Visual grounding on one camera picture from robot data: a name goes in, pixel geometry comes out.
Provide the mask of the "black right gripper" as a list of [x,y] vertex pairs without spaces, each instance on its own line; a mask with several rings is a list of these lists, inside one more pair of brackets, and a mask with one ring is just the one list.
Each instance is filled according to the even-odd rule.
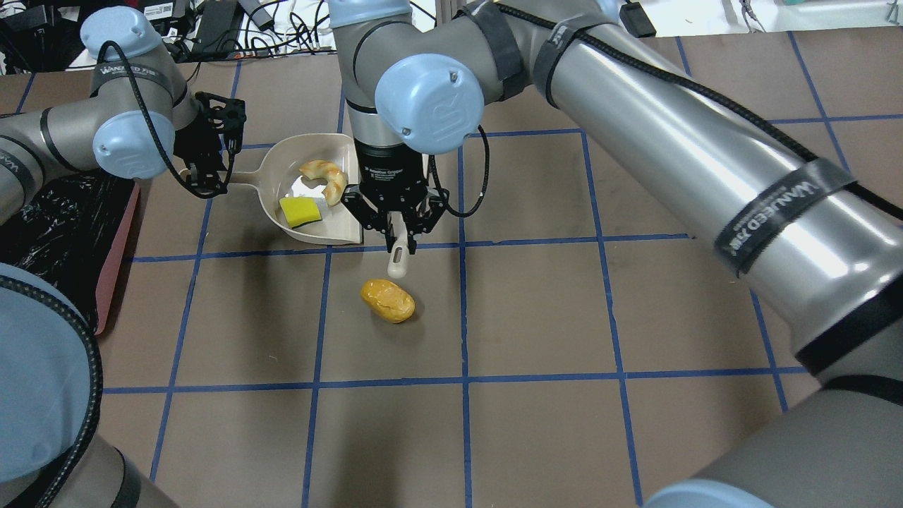
[[355,138],[359,183],[343,190],[341,203],[364,229],[402,240],[415,253],[416,236],[431,232],[447,211],[448,192],[427,183],[423,155],[401,143],[375,147]]

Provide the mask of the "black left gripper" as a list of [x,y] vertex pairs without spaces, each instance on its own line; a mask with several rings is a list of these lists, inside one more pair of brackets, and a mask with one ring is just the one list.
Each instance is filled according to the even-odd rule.
[[228,193],[243,147],[246,101],[197,91],[188,105],[190,122],[175,133],[174,156],[185,164],[176,178],[197,198],[215,198]]

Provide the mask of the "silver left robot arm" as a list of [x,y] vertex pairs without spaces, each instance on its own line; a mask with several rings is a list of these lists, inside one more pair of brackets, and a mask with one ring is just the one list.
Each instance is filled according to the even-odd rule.
[[2,116],[2,505],[174,507],[97,434],[96,292],[136,180],[224,194],[245,107],[191,91],[131,6],[90,14],[80,38],[95,60],[87,99]]

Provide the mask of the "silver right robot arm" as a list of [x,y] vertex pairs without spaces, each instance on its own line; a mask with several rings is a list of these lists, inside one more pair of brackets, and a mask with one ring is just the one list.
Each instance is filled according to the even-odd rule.
[[596,1],[330,1],[358,141],[438,155],[533,85],[792,330],[819,390],[648,507],[901,505],[900,209],[690,79]]

